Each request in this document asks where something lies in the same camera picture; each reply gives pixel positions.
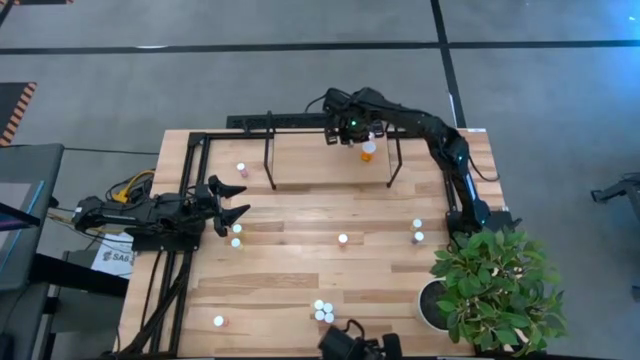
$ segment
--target potted plant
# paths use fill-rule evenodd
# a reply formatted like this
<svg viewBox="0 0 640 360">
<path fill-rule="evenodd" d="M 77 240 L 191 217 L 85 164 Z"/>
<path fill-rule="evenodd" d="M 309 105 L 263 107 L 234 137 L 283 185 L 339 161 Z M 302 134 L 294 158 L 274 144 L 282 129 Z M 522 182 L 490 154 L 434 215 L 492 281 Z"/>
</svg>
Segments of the potted plant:
<svg viewBox="0 0 640 360">
<path fill-rule="evenodd" d="M 480 351 L 519 346 L 514 356 L 520 356 L 545 349 L 545 338 L 566 335 L 559 277 L 539 242 L 511 230 L 454 238 L 450 252 L 435 253 L 431 273 L 443 279 L 443 290 L 429 299 L 454 343 L 462 337 Z"/>
</svg>

